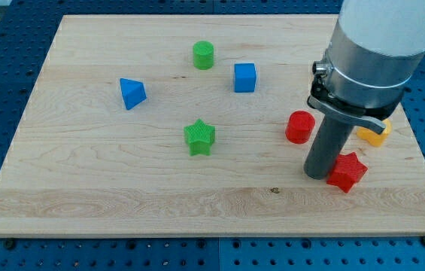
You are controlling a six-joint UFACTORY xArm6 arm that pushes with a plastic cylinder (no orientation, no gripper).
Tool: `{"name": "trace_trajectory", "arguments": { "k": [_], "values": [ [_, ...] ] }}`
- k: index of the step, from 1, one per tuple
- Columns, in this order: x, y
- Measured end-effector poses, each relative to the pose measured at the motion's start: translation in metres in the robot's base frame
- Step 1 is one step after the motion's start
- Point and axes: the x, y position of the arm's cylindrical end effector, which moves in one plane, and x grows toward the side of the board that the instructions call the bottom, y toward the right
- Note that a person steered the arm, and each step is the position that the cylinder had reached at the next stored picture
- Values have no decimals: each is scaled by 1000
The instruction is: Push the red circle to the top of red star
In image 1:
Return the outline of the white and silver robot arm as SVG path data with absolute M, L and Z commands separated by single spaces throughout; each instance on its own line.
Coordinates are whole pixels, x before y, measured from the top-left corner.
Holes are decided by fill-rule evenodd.
M 425 0 L 346 0 L 314 74 L 308 104 L 321 133 L 380 134 L 425 55 Z

